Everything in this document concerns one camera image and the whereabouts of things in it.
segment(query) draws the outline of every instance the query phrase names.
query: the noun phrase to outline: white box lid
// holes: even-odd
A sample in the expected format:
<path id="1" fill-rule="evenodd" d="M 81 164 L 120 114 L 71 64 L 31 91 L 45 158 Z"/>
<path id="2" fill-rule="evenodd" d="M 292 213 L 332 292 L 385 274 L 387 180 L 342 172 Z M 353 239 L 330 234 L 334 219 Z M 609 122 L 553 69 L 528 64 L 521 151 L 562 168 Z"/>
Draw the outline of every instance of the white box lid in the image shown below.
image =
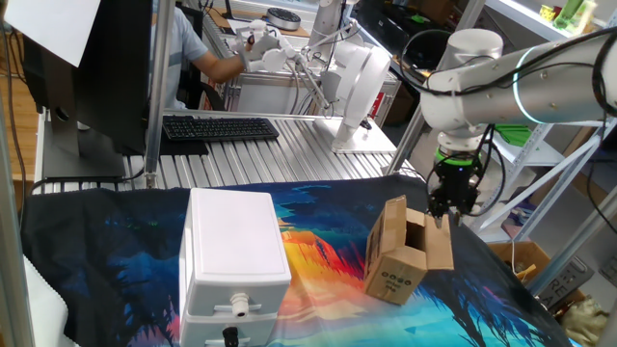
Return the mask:
<path id="1" fill-rule="evenodd" d="M 195 280 L 266 284 L 291 279 L 269 194 L 191 190 Z"/>

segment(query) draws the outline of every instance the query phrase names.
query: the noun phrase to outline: colorful printed cloth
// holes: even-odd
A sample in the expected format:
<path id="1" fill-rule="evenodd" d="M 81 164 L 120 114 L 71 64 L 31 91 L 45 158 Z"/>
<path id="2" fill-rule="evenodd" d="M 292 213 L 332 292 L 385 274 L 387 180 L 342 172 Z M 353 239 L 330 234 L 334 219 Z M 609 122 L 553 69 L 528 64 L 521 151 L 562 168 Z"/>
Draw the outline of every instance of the colorful printed cloth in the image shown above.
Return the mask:
<path id="1" fill-rule="evenodd" d="M 408 303 L 362 294 L 366 237 L 384 202 L 424 186 L 402 176 L 258 184 L 272 195 L 292 272 L 268 346 L 567 346 L 557 323 L 465 227 L 455 271 L 429 273 Z M 178 251 L 188 190 L 88 190 L 28 201 L 24 252 L 68 305 L 82 347 L 177 345 Z"/>

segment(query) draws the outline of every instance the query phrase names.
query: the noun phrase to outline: white plastic box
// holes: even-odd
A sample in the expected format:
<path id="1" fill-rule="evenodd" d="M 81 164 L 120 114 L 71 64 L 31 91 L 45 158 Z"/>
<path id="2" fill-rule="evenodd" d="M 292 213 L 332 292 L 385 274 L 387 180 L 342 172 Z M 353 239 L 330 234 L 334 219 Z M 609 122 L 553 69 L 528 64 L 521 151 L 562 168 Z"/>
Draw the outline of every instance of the white plastic box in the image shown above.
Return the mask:
<path id="1" fill-rule="evenodd" d="M 265 344 L 291 282 L 270 195 L 192 189 L 179 267 L 181 346 Z"/>

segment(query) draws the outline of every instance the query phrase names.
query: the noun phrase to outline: white cable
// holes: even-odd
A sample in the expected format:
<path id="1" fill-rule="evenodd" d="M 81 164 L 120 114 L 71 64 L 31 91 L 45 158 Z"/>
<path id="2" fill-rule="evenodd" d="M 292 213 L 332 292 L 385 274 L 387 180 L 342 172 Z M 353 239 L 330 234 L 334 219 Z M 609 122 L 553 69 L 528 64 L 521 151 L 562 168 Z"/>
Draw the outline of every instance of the white cable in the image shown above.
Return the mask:
<path id="1" fill-rule="evenodd" d="M 298 73 L 293 67 L 291 67 L 291 64 L 289 62 L 285 62 L 285 63 L 289 67 L 289 70 L 291 71 L 291 73 L 293 73 L 293 77 L 296 79 L 296 99 L 293 101 L 293 105 L 291 106 L 291 111 L 289 112 L 290 115 L 293 115 L 294 111 L 296 110 L 296 105 L 298 104 L 298 97 L 300 97 L 300 80 L 298 79 Z"/>

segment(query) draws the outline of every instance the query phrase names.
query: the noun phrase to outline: black keyboard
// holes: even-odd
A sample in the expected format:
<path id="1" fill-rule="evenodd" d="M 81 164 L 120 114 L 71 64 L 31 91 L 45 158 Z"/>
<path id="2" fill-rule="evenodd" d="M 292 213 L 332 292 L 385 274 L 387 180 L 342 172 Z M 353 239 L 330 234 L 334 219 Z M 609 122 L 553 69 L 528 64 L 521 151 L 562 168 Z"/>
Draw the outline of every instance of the black keyboard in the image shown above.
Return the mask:
<path id="1" fill-rule="evenodd" d="M 276 139 L 279 132 L 266 119 L 194 119 L 165 116 L 163 129 L 172 141 L 233 141 Z"/>

